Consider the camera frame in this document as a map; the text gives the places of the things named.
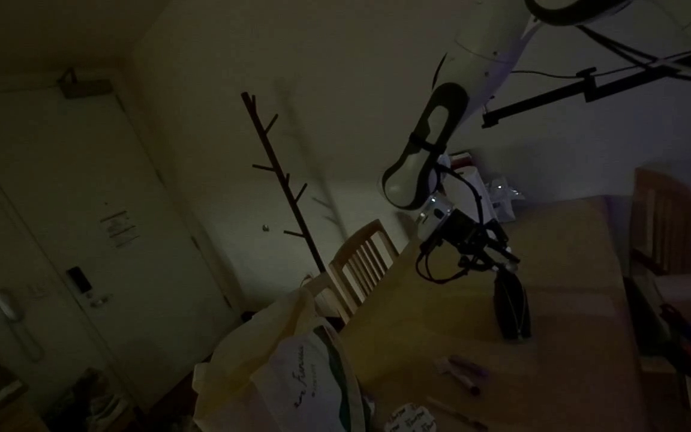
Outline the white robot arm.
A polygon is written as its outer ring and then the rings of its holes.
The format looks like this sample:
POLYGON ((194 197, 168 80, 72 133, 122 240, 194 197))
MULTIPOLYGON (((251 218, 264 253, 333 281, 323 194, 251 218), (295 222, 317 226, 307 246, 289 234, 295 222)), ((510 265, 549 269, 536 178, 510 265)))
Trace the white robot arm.
POLYGON ((433 92, 407 150, 385 172, 389 205, 420 215, 423 247, 452 242, 463 265, 515 269, 518 258, 485 211, 485 192, 450 161, 453 133, 499 92, 541 28, 577 28, 621 11, 629 0, 475 0, 474 14, 435 71, 433 92))

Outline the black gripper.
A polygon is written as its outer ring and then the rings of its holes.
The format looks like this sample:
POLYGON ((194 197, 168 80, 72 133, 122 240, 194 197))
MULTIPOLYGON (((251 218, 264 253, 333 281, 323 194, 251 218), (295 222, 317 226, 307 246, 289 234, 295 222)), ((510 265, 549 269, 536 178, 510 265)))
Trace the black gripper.
POLYGON ((445 242, 461 256, 463 272, 517 272, 522 259, 510 247, 510 236, 497 222, 474 222, 463 211, 431 211, 419 222, 420 258, 426 268, 431 256, 445 242))

